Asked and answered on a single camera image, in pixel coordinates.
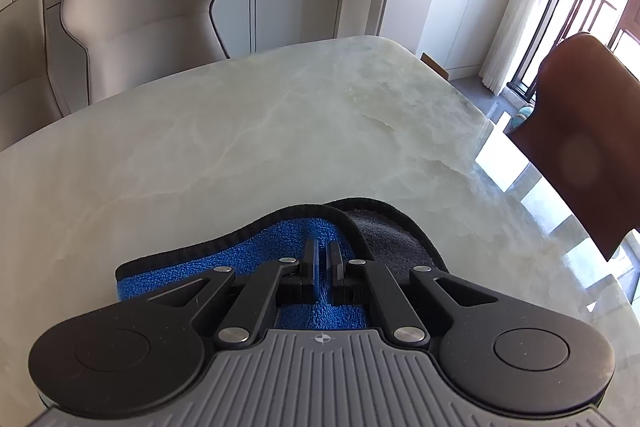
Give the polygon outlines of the beige chair right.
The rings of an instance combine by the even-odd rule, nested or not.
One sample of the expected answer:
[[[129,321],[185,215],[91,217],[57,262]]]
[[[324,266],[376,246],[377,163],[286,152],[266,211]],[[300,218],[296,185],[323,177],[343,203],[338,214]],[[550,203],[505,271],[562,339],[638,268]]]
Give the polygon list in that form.
[[[91,104],[227,60],[215,0],[61,0],[66,34],[87,57]]]

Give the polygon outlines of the blue and grey towel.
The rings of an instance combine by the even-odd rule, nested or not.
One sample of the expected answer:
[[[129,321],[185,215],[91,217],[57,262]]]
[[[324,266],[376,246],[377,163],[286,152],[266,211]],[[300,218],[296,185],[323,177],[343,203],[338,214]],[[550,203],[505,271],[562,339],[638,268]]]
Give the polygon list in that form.
[[[399,282],[416,265],[448,270],[431,239],[405,213],[387,202],[353,197],[281,208],[216,239],[125,262],[115,271],[117,295],[138,297],[221,265],[246,277],[266,261],[303,258],[309,241],[321,249],[336,242],[345,260],[381,262]]]

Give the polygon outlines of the beige chair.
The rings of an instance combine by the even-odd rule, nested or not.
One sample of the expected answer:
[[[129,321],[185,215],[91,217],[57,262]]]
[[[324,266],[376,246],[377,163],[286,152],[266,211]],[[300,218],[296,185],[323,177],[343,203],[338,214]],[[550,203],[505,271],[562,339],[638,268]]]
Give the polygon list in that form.
[[[49,75],[44,0],[1,10],[0,142],[3,150],[70,113]]]
[[[87,57],[91,104],[227,60],[215,0],[61,0],[66,34]]]

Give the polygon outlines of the brown leather chair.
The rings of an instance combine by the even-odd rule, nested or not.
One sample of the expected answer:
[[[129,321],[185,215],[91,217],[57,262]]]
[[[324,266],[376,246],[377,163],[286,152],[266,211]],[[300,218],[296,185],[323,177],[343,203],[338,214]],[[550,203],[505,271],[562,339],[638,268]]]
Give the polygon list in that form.
[[[540,64],[536,102],[509,138],[572,210],[604,259],[639,226],[639,81],[582,32]]]

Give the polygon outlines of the white side counter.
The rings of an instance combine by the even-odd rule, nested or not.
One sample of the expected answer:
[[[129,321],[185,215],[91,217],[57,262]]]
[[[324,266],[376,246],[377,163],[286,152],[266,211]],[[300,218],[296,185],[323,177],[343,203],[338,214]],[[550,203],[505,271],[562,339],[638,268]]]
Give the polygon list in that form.
[[[480,72],[510,0],[431,0],[416,56],[450,80]]]

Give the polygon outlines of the beige chair left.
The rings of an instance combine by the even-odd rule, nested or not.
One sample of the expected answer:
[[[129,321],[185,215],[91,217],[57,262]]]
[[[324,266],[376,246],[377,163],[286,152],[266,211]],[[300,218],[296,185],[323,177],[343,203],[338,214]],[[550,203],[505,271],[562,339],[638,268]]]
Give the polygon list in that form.
[[[49,75],[44,0],[1,10],[0,142],[3,150],[70,113]]]

